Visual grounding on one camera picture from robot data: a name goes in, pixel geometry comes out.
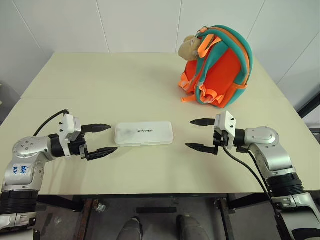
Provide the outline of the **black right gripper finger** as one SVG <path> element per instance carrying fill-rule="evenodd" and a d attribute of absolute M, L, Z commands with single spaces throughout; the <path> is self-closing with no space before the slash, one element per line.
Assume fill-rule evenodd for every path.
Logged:
<path fill-rule="evenodd" d="M 186 143 L 185 144 L 187 147 L 196 150 L 198 152 L 202 152 L 202 153 L 209 153 L 209 154 L 213 154 L 214 153 L 214 148 L 213 147 L 209 147 L 209 146 L 204 146 L 203 144 L 199 144 L 199 143 Z"/>
<path fill-rule="evenodd" d="M 195 119 L 190 121 L 190 124 L 197 125 L 197 126 L 214 126 L 215 119 L 212 119 L 212 118 Z"/>

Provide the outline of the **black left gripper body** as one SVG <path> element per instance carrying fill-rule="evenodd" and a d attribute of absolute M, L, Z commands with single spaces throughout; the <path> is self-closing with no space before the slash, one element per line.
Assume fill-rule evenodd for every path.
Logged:
<path fill-rule="evenodd" d="M 88 148 L 85 140 L 85 133 L 88 130 L 87 125 L 81 126 L 81 132 L 74 141 L 70 141 L 68 148 L 71 155 L 80 156 L 81 159 L 87 159 Z"/>

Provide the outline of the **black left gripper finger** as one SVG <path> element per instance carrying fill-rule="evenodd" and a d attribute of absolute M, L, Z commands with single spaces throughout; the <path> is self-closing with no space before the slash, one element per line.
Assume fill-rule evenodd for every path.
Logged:
<path fill-rule="evenodd" d="M 111 126 L 107 124 L 97 123 L 83 126 L 83 133 L 98 133 L 110 129 Z"/>
<path fill-rule="evenodd" d="M 89 152 L 87 154 L 87 160 L 92 161 L 92 160 L 104 158 L 107 155 L 110 155 L 113 152 L 115 152 L 117 149 L 118 149 L 117 147 L 104 147 L 104 148 L 97 149 L 96 151 Z"/>

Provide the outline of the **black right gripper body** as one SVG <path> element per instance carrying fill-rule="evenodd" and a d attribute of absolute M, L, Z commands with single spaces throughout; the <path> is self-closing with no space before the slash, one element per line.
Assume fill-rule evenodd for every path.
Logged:
<path fill-rule="evenodd" d="M 219 147 L 227 147 L 229 141 L 228 132 L 226 130 L 214 129 L 213 133 L 213 155 L 218 155 Z"/>

